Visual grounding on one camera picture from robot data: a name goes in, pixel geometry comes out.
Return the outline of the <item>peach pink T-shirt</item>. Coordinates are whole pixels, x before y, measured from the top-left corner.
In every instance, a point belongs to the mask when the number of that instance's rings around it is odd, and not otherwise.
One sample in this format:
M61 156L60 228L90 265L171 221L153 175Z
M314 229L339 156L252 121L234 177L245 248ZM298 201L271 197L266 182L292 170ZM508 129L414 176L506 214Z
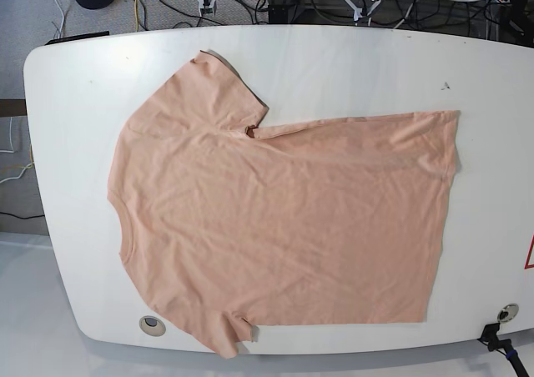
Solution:
M108 201L143 302L225 358L256 326L423 322L459 113L265 127L267 111L201 52L123 126Z

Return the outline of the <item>red triangle warning sticker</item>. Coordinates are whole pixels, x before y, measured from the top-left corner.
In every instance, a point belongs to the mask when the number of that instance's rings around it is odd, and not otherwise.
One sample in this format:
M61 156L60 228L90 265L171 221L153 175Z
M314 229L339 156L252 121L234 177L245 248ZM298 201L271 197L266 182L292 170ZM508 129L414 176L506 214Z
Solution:
M533 262L533 248L534 248L534 237L531 240L531 244L529 247L529 251L526 257L526 262L524 269L533 269L534 268L534 262Z

